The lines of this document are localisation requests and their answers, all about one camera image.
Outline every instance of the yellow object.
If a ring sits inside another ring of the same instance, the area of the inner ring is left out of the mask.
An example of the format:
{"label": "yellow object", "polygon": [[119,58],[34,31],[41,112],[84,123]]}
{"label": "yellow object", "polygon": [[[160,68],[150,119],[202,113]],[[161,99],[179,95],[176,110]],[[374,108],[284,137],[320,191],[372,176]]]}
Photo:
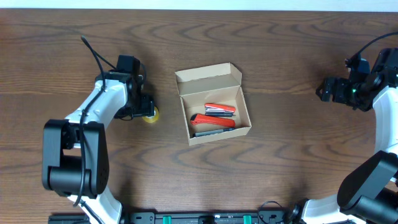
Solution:
{"label": "yellow object", "polygon": [[144,116],[142,118],[144,119],[145,122],[153,123],[153,122],[155,122],[155,121],[157,121],[159,119],[159,110],[155,106],[155,115],[150,116],[150,117]]}

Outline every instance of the box flap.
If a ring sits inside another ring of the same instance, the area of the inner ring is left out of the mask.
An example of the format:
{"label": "box flap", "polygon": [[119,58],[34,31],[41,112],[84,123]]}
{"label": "box flap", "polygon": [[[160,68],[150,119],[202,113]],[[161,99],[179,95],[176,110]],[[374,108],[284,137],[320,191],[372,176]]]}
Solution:
{"label": "box flap", "polygon": [[231,63],[175,72],[180,96],[240,86],[242,73]]}

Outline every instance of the cardboard box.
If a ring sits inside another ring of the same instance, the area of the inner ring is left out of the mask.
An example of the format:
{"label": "cardboard box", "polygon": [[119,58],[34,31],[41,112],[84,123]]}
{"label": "cardboard box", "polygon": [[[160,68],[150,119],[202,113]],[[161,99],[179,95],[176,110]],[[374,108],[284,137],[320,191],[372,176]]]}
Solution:
{"label": "cardboard box", "polygon": [[[185,115],[188,143],[190,146],[204,142],[246,135],[251,122],[241,88],[242,73],[231,63],[175,72],[182,111]],[[201,137],[193,137],[200,131],[227,128],[214,124],[192,125],[194,114],[205,114],[205,103],[234,106],[235,130]]]}

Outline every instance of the black cable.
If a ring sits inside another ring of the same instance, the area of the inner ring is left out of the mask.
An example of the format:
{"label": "black cable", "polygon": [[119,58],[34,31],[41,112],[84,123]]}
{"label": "black cable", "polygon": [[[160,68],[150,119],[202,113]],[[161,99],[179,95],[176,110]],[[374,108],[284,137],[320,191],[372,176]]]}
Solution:
{"label": "black cable", "polygon": [[267,205],[267,204],[269,204],[269,203],[275,203],[275,204],[279,205],[279,203],[276,202],[276,201],[266,201],[266,202],[264,202],[264,203],[259,207],[259,210],[257,211],[257,217],[258,217],[258,219],[260,219],[260,220],[261,220],[263,223],[265,223],[265,224],[269,224],[269,223],[267,223],[266,221],[264,221],[263,218],[260,217],[260,210],[261,210],[265,205]]}
{"label": "black cable", "polygon": [[94,211],[90,208],[90,206],[88,206],[86,204],[86,202],[84,201],[80,201],[80,205],[82,208],[85,208],[87,210],[87,212],[99,223],[99,224],[103,224],[103,222],[101,221],[101,219],[97,216],[96,213],[94,213]]}
{"label": "black cable", "polygon": [[92,106],[92,104],[96,101],[96,99],[98,99],[98,97],[100,97],[100,95],[102,94],[102,92],[104,92],[106,86],[105,86],[105,74],[104,74],[104,69],[102,68],[102,65],[100,63],[100,60],[97,57],[97,54],[95,53],[95,51],[93,50],[93,48],[90,46],[90,44],[88,43],[88,41],[86,40],[86,38],[84,36],[81,36],[81,40],[83,41],[83,43],[89,48],[89,50],[91,51],[91,53],[94,55],[94,58],[98,64],[99,70],[101,71],[101,77],[102,77],[102,87],[99,90],[99,92],[94,96],[94,98],[87,104],[86,108],[84,108],[81,111],[81,117],[80,117],[80,122],[79,122],[79,134],[80,134],[80,153],[81,153],[81,181],[80,181],[80,189],[79,189],[79,194],[76,198],[75,203],[73,204],[74,207],[76,207],[81,199],[81,196],[83,196],[83,192],[85,189],[85,182],[86,182],[86,151],[85,151],[85,135],[83,133],[83,123],[85,120],[85,117],[87,115],[87,111],[90,109],[90,107]]}
{"label": "black cable", "polygon": [[103,58],[103,57],[102,57],[99,53],[97,53],[96,51],[94,51],[94,53],[99,57],[99,59],[101,59],[103,62],[107,63],[110,67],[112,67],[113,69],[116,70],[116,67],[113,66],[113,65],[111,64],[111,62],[107,61],[105,58]]}
{"label": "black cable", "polygon": [[369,42],[368,44],[366,44],[363,48],[361,48],[361,50],[359,50],[356,54],[354,54],[354,55],[351,57],[351,60],[354,59],[354,58],[356,58],[356,57],[358,57],[359,54],[360,54],[362,51],[364,51],[367,47],[369,47],[371,44],[375,43],[376,41],[378,41],[378,40],[380,40],[380,39],[383,39],[383,38],[386,38],[386,37],[389,37],[389,36],[392,36],[392,35],[398,35],[398,32],[391,32],[391,33],[389,33],[389,34],[384,34],[384,35],[381,35],[380,37],[378,37],[378,38],[376,38],[376,39],[370,41],[370,42]]}

